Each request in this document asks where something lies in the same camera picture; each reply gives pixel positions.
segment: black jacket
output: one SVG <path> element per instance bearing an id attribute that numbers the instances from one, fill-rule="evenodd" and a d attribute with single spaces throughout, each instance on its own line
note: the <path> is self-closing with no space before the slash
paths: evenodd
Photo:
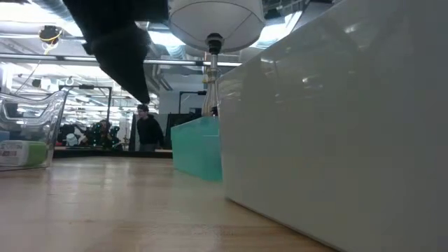
<path id="1" fill-rule="evenodd" d="M 148 115 L 147 119 L 140 118 L 137 122 L 140 144 L 160 144 L 163 146 L 163 132 L 154 115 Z"/>

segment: man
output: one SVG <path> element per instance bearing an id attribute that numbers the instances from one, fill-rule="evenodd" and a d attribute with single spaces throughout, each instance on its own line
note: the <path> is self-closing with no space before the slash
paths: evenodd
<path id="1" fill-rule="evenodd" d="M 137 106 L 139 121 L 137 121 L 137 131 L 140 138 L 139 151 L 155 151 L 158 144 L 163 146 L 163 132 L 159 123 L 154 119 L 154 115 L 148 114 L 148 106 L 140 104 Z"/>

